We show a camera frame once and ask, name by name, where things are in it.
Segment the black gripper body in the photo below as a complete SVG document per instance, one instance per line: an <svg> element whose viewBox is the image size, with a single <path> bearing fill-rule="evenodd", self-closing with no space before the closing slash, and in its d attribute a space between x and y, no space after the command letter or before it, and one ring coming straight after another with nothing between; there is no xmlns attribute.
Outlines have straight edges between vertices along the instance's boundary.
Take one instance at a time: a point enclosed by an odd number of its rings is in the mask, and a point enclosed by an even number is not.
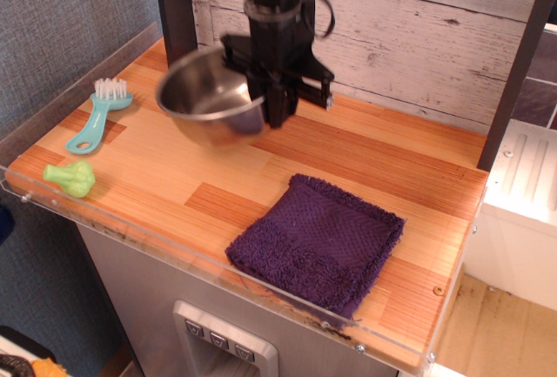
<svg viewBox="0 0 557 377"><path fill-rule="evenodd" d="M247 76L255 72L270 84L293 86L299 96L322 108L332 103L334 75L314 55L315 8L303 6L288 13L252 10L250 34L225 34L225 65Z"/></svg>

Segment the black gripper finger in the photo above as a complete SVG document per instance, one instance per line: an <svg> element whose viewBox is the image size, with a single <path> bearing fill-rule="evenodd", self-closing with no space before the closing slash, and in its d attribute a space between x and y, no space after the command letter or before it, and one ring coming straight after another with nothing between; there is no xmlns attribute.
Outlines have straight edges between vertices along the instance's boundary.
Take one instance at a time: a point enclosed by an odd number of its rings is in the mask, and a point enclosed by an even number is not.
<svg viewBox="0 0 557 377"><path fill-rule="evenodd" d="M265 107L265 81L266 78L255 72L247 73L247 85L252 102Z"/></svg>
<svg viewBox="0 0 557 377"><path fill-rule="evenodd" d="M266 118L272 129L278 129L297 110L299 96L291 85L270 84L265 92Z"/></svg>

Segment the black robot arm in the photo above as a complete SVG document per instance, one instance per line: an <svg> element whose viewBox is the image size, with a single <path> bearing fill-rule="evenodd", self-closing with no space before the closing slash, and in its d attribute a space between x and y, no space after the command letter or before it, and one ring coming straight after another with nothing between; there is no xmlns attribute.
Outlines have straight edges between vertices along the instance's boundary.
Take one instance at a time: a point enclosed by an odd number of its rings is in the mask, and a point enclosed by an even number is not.
<svg viewBox="0 0 557 377"><path fill-rule="evenodd" d="M245 74L251 99L264 99L264 119L279 128L298 101L329 108L333 73L313 54L317 0L245 0L247 36L224 35L224 63Z"/></svg>

